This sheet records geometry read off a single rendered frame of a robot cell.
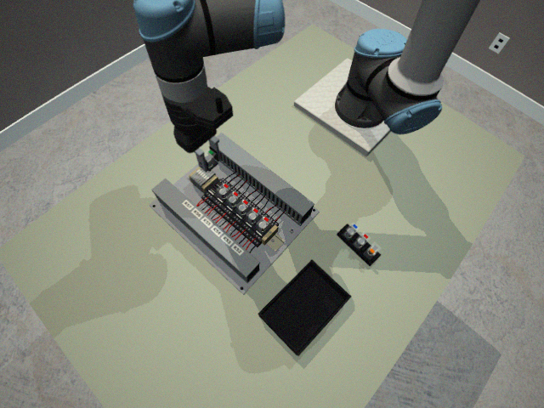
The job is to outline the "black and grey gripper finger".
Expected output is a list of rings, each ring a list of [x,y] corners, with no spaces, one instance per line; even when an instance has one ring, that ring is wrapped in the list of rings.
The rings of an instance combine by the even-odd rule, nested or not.
[[[205,172],[207,172],[209,169],[208,169],[207,161],[204,156],[204,151],[199,148],[194,153],[196,155],[199,167],[203,169]]]
[[[218,143],[219,143],[219,139],[216,138],[215,136],[209,139],[209,144],[210,144],[209,148],[217,154],[218,161],[220,161],[221,158],[220,158]]]

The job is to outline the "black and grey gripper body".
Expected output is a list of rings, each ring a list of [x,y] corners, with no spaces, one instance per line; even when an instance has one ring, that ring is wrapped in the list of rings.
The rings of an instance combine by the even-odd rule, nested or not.
[[[233,116],[233,108],[227,96],[207,86],[204,65],[203,68],[197,78],[185,83],[166,83],[155,74],[174,125],[176,142],[188,153],[204,145],[217,133],[217,128]]]

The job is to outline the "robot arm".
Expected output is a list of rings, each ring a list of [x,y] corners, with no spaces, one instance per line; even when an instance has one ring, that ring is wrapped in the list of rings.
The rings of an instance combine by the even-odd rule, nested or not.
[[[442,70],[479,1],[422,0],[408,39],[387,29],[364,32],[336,98],[338,116],[357,128],[384,121],[396,134],[432,122],[442,111]],[[133,8],[165,82],[189,81],[203,57],[276,44],[285,31],[282,0],[134,0]]]

